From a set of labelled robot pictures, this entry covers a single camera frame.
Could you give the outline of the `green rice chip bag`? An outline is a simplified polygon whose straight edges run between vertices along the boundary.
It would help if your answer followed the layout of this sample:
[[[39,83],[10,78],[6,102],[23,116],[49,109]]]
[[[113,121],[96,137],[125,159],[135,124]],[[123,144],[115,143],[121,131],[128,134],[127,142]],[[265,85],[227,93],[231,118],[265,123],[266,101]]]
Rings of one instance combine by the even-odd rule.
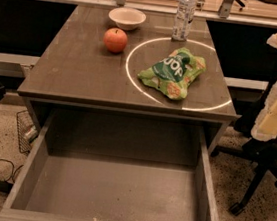
[[[162,92],[172,100],[183,100],[189,85],[206,71],[204,58],[195,56],[189,49],[179,48],[163,60],[138,73],[138,79],[151,88]]]

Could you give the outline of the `open grey top drawer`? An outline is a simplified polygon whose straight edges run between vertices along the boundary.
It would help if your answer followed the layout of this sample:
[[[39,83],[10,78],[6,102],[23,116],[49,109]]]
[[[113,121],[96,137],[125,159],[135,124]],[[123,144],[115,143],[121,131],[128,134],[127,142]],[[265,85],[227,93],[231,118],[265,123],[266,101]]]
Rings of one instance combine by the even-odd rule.
[[[0,221],[219,221],[208,156],[187,122],[56,109]]]

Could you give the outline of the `black office chair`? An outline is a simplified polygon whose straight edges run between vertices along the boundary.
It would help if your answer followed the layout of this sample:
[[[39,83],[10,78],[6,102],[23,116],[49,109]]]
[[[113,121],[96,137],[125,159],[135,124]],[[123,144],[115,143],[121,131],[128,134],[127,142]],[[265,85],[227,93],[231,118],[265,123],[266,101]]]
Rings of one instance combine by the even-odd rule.
[[[255,124],[255,119],[258,117],[259,112],[264,108],[264,102],[276,81],[277,70],[275,70],[274,76],[270,80],[265,91],[262,93],[262,96],[256,102],[251,103],[250,107],[237,121],[235,121],[235,124],[233,125],[233,128],[237,132],[241,132],[249,139],[249,141],[242,145],[240,150],[217,146],[213,151],[214,154],[224,152],[226,154],[234,155],[235,157],[248,159],[257,164],[254,178],[250,183],[244,198],[230,207],[230,212],[234,215],[243,211],[266,173],[270,172],[275,177],[276,182],[274,185],[277,188],[277,137],[268,141],[260,141],[253,139],[251,135],[251,129]]]

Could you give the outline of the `clear plastic water bottle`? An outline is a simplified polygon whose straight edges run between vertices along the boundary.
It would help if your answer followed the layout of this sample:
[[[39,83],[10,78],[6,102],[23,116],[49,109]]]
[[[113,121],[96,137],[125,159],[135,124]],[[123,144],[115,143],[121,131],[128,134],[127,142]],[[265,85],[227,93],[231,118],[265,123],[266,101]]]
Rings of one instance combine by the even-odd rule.
[[[188,38],[196,7],[197,0],[179,0],[172,30],[173,40],[185,41]]]

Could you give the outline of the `white ceramic bowl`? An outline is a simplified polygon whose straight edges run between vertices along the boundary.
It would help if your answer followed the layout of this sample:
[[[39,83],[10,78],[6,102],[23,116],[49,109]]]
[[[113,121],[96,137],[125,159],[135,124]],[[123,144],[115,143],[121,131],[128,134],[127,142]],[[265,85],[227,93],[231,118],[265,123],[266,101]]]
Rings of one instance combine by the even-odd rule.
[[[146,14],[129,7],[118,7],[109,11],[109,18],[122,30],[131,31],[146,20]]]

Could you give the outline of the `red apple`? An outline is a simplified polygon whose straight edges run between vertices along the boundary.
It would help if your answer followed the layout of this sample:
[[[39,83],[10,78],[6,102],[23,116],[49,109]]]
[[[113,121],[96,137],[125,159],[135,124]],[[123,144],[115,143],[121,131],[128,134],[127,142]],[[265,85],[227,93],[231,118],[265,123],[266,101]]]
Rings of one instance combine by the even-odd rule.
[[[103,36],[104,45],[112,53],[123,52],[128,43],[127,34],[119,28],[110,28]]]

